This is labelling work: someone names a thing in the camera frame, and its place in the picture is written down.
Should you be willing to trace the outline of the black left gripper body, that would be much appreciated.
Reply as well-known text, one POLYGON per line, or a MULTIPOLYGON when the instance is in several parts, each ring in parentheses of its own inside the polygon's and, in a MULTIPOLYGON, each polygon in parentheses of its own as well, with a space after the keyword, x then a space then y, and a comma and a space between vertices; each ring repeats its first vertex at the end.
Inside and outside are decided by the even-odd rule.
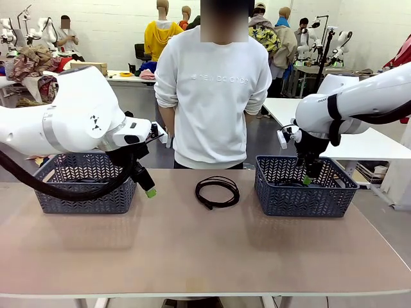
POLYGON ((139 160, 149 154, 146 144, 125 146, 114 151, 108 151, 110 161, 122 168, 125 178, 131 178, 134 182, 150 182, 150 174, 141 165, 139 160))

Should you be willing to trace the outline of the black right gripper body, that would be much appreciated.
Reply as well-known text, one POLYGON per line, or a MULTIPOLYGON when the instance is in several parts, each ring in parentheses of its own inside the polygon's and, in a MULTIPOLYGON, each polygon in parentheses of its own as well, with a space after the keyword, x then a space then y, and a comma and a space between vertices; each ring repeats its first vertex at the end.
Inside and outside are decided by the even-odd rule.
POLYGON ((308 166, 318 161, 320 154, 328 147, 329 140, 315 137, 304 130, 294 134, 294 145, 297 153, 297 166, 308 166))

